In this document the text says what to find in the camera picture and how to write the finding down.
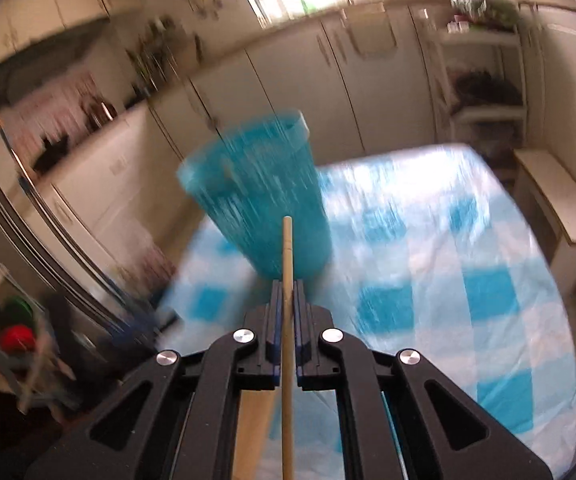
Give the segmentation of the white lower kitchen cabinets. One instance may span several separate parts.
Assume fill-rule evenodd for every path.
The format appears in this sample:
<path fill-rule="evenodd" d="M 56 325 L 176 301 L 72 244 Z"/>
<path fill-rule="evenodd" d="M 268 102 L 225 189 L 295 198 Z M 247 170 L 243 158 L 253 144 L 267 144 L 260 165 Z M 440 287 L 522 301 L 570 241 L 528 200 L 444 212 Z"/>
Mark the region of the white lower kitchen cabinets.
<path fill-rule="evenodd" d="M 410 8 L 359 6 L 256 40 L 85 142 L 38 192 L 92 257 L 119 260 L 141 242 L 171 250 L 194 210 L 180 161 L 290 108 L 305 117 L 317 165 L 433 143 Z"/>

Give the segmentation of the blue white checkered tablecloth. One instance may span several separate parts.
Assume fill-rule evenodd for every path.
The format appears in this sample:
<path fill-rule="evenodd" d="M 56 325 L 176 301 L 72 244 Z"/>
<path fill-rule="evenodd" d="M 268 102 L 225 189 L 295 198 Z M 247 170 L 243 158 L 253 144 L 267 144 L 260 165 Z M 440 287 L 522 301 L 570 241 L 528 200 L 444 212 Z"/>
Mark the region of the blue white checkered tablecloth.
<path fill-rule="evenodd" d="M 320 168 L 328 266 L 305 285 L 369 348 L 420 351 L 538 454 L 555 478 L 576 448 L 576 356 L 533 232 L 483 160 L 434 146 Z M 161 307 L 161 350 L 191 354 L 236 330 L 271 285 L 208 218 Z M 332 392 L 294 389 L 297 479 L 344 479 Z"/>

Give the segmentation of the teal perforated utensil holder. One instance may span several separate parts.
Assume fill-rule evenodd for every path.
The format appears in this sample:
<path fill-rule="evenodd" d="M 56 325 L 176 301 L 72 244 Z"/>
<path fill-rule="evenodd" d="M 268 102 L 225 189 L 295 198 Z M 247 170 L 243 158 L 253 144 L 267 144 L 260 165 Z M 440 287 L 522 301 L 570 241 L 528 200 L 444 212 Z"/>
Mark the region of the teal perforated utensil holder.
<path fill-rule="evenodd" d="M 177 179 L 223 236 L 266 278 L 282 276 L 282 225 L 292 219 L 294 276 L 320 273 L 331 256 L 330 227 L 298 110 L 237 125 L 186 157 Z"/>

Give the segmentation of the white small stool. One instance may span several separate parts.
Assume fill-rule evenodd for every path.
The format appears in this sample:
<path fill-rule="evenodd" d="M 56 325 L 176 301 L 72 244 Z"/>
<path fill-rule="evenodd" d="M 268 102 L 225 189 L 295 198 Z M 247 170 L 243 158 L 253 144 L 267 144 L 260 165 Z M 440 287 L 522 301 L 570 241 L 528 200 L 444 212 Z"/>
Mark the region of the white small stool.
<path fill-rule="evenodd" d="M 559 293 L 576 287 L 576 181 L 549 152 L 520 148 L 514 200 L 525 211 L 539 209 L 554 230 L 556 243 L 548 259 Z"/>

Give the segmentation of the white storage shelf rack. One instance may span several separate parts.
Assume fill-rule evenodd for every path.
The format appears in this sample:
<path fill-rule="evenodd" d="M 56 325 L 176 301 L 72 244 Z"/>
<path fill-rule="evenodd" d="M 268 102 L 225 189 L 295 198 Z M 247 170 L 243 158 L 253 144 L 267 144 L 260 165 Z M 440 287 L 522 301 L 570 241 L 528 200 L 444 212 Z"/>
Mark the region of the white storage shelf rack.
<path fill-rule="evenodd" d="M 430 82 L 438 139 L 518 148 L 526 137 L 527 84 L 516 29 L 415 20 Z"/>

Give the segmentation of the range hood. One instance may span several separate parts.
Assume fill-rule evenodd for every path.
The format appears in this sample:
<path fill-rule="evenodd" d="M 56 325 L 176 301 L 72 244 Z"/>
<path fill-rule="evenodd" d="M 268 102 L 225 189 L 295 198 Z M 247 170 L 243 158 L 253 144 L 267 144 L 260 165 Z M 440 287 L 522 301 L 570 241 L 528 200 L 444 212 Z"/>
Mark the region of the range hood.
<path fill-rule="evenodd" d="M 79 62 L 108 28 L 109 18 L 68 28 L 32 42 L 0 63 L 0 110 L 14 106 L 47 81 Z"/>

